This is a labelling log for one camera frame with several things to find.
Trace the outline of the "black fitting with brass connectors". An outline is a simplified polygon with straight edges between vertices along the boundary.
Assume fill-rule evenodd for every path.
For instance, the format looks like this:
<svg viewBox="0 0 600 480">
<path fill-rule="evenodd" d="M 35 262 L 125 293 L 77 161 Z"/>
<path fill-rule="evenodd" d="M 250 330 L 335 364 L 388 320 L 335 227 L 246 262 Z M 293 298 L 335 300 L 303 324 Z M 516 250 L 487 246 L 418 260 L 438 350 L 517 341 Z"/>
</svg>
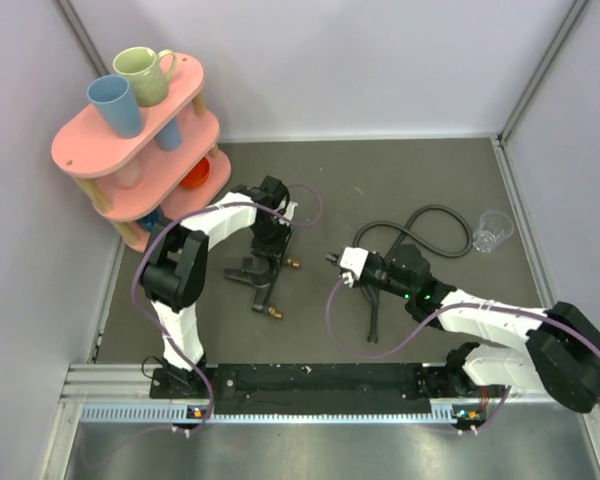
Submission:
<svg viewBox="0 0 600 480">
<path fill-rule="evenodd" d="M 223 276 L 254 290 L 253 312 L 280 320 L 283 314 L 270 302 L 271 294 L 283 267 L 299 269 L 300 266 L 301 263 L 293 258 L 280 261 L 265 257 L 243 257 L 225 266 Z"/>
</svg>

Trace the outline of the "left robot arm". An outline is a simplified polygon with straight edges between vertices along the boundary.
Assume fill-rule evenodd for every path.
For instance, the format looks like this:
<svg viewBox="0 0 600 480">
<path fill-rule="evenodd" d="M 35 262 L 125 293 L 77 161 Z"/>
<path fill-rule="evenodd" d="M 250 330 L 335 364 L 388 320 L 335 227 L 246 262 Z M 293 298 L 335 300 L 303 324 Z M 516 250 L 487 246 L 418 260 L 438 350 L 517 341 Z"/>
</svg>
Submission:
<svg viewBox="0 0 600 480">
<path fill-rule="evenodd" d="M 224 277 L 254 289 L 253 311 L 282 317 L 270 296 L 293 233 L 290 221 L 296 207 L 287 186 L 267 176 L 258 187 L 234 188 L 172 229 L 167 228 L 167 219 L 154 227 L 150 237 L 154 250 L 139 283 L 163 329 L 164 353 L 154 373 L 156 385 L 174 386 L 189 397 L 206 387 L 195 303 L 204 289 L 211 249 L 234 233 L 252 231 L 251 255 L 227 267 Z"/>
</svg>

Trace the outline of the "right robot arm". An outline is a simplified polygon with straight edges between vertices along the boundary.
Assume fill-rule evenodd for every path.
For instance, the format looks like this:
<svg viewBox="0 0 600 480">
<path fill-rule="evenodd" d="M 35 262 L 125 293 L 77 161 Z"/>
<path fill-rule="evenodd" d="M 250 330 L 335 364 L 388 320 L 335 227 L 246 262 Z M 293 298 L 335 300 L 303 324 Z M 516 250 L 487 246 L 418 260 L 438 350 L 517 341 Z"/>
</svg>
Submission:
<svg viewBox="0 0 600 480">
<path fill-rule="evenodd" d="M 600 403 L 600 331 L 576 306 L 524 308 L 478 298 L 437 280 L 414 245 L 386 257 L 353 248 L 341 266 L 355 285 L 403 298 L 418 323 L 478 338 L 447 360 L 446 380 L 454 393 L 511 386 L 545 392 L 579 413 Z"/>
</svg>

